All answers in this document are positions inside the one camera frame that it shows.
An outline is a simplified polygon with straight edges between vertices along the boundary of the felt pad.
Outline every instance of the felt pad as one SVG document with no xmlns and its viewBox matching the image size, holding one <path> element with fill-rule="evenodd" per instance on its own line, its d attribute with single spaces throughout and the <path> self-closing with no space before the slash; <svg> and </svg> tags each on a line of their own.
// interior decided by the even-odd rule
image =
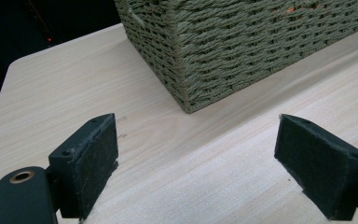
<svg viewBox="0 0 358 224">
<path fill-rule="evenodd" d="M 356 205 L 358 149 L 318 125 L 281 115 L 275 158 L 332 220 L 351 220 Z"/>
<path fill-rule="evenodd" d="M 89 120 L 48 156 L 62 182 L 62 217 L 87 218 L 117 168 L 117 156 L 114 114 Z"/>
</svg>

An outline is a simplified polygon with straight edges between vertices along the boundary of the wood grain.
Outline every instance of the wood grain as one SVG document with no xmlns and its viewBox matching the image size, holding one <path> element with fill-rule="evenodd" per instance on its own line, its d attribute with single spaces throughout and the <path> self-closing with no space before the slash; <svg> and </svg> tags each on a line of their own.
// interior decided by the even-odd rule
<svg viewBox="0 0 358 224">
<path fill-rule="evenodd" d="M 191 115 L 122 25 L 19 59 L 0 94 L 0 178 L 46 168 L 106 113 L 119 167 L 85 223 L 328 223 L 273 153 L 281 113 L 358 147 L 358 33 Z"/>
</svg>

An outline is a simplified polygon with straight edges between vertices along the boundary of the wicker basket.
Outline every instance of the wicker basket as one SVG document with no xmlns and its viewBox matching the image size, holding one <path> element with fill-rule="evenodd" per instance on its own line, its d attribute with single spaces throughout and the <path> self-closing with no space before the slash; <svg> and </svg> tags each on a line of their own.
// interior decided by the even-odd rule
<svg viewBox="0 0 358 224">
<path fill-rule="evenodd" d="M 358 0 L 116 0 L 127 36 L 187 113 L 358 31 Z"/>
</svg>

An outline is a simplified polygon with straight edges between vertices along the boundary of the clamp jaw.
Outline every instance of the clamp jaw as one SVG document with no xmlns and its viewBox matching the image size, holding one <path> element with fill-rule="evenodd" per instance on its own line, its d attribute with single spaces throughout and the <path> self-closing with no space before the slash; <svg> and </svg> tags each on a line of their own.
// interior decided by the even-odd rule
<svg viewBox="0 0 358 224">
<path fill-rule="evenodd" d="M 117 169 L 114 114 L 86 122 L 49 156 L 50 166 L 26 167 L 0 180 L 0 223 L 58 223 L 86 219 Z"/>
</svg>

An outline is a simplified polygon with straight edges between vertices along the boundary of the floor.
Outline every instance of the floor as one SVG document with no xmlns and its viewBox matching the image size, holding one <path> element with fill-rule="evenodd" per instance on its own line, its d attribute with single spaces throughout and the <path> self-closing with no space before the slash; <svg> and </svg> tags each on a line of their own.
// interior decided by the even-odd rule
<svg viewBox="0 0 358 224">
<path fill-rule="evenodd" d="M 0 90 L 15 60 L 117 23 L 110 0 L 0 0 Z"/>
</svg>

